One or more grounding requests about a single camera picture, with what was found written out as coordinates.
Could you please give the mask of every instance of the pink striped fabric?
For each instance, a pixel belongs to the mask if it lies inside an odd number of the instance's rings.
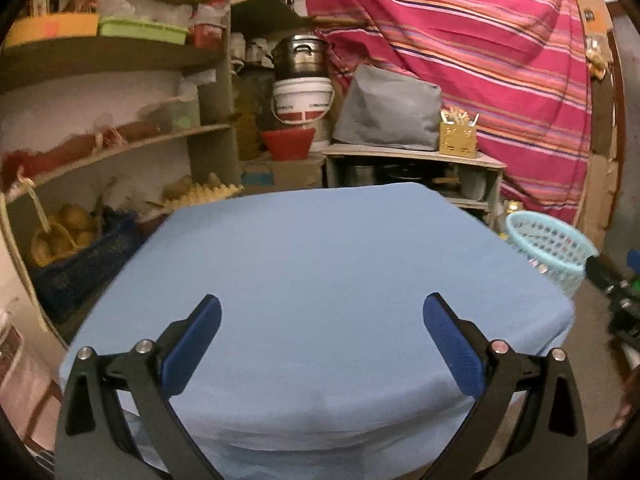
[[[591,95],[576,0],[306,0],[372,25],[318,33],[347,88],[362,62],[442,88],[480,113],[479,148],[508,164],[503,193],[571,222],[586,174]]]

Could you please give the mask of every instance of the green plastic tray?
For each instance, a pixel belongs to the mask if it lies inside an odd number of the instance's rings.
[[[131,20],[128,18],[103,18],[98,24],[101,36],[119,36],[138,40],[167,41],[184,44],[188,30],[186,28],[165,25],[164,23]]]

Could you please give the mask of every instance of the metal screw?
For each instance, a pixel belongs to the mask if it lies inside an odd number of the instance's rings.
[[[139,354],[148,354],[154,347],[154,342],[151,339],[143,339],[136,345],[136,352]]]
[[[78,359],[82,359],[82,361],[87,360],[94,354],[94,349],[90,346],[83,346],[78,350]]]
[[[497,354],[506,354],[509,351],[509,345],[505,341],[497,339],[491,343],[491,350]]]
[[[554,348],[551,351],[551,357],[556,361],[564,361],[566,359],[566,354],[561,348]]]

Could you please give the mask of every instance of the light blue laundry basket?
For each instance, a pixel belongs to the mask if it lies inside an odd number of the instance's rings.
[[[507,216],[507,243],[572,298],[584,277],[584,264],[598,250],[577,229],[542,213],[516,211]]]

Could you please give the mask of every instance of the blue tablecloth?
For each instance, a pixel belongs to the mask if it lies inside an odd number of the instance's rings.
[[[434,291],[520,352],[560,344],[574,315],[497,235],[423,186],[283,192],[171,216],[97,303],[61,375],[80,347],[125,351],[214,294],[222,326],[172,405],[216,468],[390,479],[437,456],[472,403],[422,323]]]

